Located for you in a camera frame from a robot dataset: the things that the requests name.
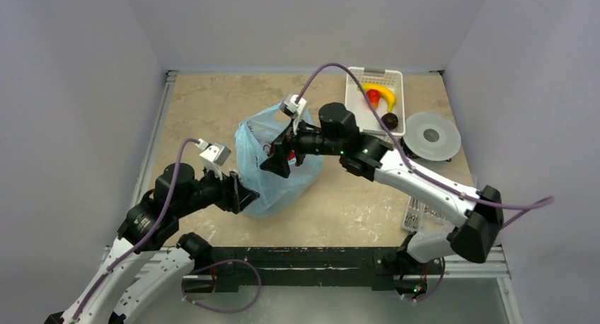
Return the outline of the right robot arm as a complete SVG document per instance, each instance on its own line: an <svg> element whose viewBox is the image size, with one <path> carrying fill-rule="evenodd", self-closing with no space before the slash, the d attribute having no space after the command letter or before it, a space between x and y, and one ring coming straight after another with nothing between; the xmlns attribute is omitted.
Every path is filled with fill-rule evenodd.
<svg viewBox="0 0 600 324"><path fill-rule="evenodd" d="M394 187L433 208L449 225L419 232L403 242L397 254L399 267L414 272L425 262L457 254L469 262L484 263L502 228L502 211L492 207L500 192L455 183L414 161L404 163L402 151L388 142L361 132L352 112L342 103L328 103L319 110L320 126L306 123L300 108L281 103L291 119L275 138L262 170L288 178L289 155L300 166L307 155L338 156L348 172L369 181Z"/></svg>

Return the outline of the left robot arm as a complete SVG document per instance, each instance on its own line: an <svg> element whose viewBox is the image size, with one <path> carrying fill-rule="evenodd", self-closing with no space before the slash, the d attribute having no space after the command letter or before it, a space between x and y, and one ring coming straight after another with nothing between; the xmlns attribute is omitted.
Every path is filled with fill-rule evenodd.
<svg viewBox="0 0 600 324"><path fill-rule="evenodd" d="M220 265L213 247L201 236L182 235L145 275L139 271L158 254L179 229L179 221L199 210L216 206L238 214L259 198L239 175L204 170L201 178L186 163L167 166L138 204L132 207L96 275L67 310L48 315L46 323L132 323L170 285L188 274L206 274L214 287Z"/></svg>

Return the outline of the blue printed plastic bag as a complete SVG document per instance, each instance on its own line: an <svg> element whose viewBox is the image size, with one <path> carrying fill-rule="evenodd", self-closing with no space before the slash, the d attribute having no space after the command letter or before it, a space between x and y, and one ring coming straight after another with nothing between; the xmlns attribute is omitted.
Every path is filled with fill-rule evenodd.
<svg viewBox="0 0 600 324"><path fill-rule="evenodd" d="M324 160L320 156L307 156L299 167L294 158L289 160L288 178L260 169L267 159L270 142L287 126L277 120L278 112L278 105L261 110L241 121L235 132L237 171L244 185L260 194L242 211L246 216L265 218L280 213L293 205L323 172Z"/></svg>

